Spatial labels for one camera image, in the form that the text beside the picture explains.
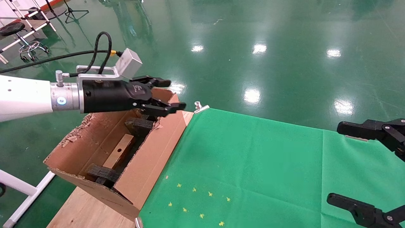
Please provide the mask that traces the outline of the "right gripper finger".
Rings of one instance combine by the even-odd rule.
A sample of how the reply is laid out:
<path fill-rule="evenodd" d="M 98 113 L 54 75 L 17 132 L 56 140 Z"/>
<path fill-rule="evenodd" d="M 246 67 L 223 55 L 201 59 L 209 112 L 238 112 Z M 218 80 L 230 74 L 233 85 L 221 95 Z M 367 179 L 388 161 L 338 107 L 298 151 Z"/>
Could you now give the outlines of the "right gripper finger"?
<path fill-rule="evenodd" d="M 405 221 L 405 205 L 383 212 L 371 204 L 335 193 L 328 194 L 327 203 L 349 211 L 356 224 L 366 228 L 402 228 L 400 223 Z"/>
<path fill-rule="evenodd" d="M 366 140 L 377 140 L 387 149 L 405 161 L 405 120 L 395 119 L 382 122 L 367 119 L 363 123 L 342 121 L 337 126 L 337 133 Z"/>

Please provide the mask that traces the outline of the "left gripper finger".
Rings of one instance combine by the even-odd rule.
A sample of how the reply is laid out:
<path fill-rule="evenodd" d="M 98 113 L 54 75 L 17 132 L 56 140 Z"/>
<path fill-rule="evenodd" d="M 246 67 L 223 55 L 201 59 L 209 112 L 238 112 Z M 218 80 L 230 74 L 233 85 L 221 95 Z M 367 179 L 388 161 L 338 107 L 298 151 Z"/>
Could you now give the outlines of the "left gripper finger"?
<path fill-rule="evenodd" d="M 147 91 L 153 87 L 169 87 L 171 81 L 149 75 L 134 77 L 130 79 L 130 91 Z"/>
<path fill-rule="evenodd" d="M 186 103 L 168 103 L 160 99 L 151 98 L 139 104 L 139 109 L 143 114 L 154 117 L 166 117 L 169 114 L 175 114 L 177 111 L 185 110 Z"/>

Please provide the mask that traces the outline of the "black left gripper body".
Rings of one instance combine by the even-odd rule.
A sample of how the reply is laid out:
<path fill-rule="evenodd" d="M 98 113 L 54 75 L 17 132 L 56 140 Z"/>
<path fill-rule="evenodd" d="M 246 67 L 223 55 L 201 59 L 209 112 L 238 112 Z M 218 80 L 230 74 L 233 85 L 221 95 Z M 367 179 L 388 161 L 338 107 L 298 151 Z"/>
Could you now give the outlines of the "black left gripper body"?
<path fill-rule="evenodd" d="M 151 89 L 136 81 L 106 80 L 100 83 L 84 80 L 84 113 L 126 111 L 152 102 Z"/>

